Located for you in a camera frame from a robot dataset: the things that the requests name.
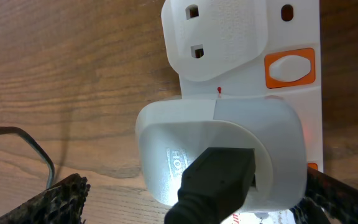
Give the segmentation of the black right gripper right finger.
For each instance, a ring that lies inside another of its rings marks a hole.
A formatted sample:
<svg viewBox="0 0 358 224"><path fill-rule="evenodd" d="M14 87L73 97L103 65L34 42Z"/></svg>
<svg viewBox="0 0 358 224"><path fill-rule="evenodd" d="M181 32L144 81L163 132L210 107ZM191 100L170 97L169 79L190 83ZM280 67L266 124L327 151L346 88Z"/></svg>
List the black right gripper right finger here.
<svg viewBox="0 0 358 224"><path fill-rule="evenodd" d="M311 167L302 200L292 207L296 224L358 224L358 190Z"/></svg>

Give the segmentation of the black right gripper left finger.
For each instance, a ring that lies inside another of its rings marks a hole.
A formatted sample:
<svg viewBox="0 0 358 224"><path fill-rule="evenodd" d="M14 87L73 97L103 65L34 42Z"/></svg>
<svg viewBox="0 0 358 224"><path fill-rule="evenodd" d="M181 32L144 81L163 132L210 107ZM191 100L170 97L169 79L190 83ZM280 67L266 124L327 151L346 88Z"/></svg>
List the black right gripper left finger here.
<svg viewBox="0 0 358 224"><path fill-rule="evenodd" d="M72 174L0 217L0 224L82 224L88 179Z"/></svg>

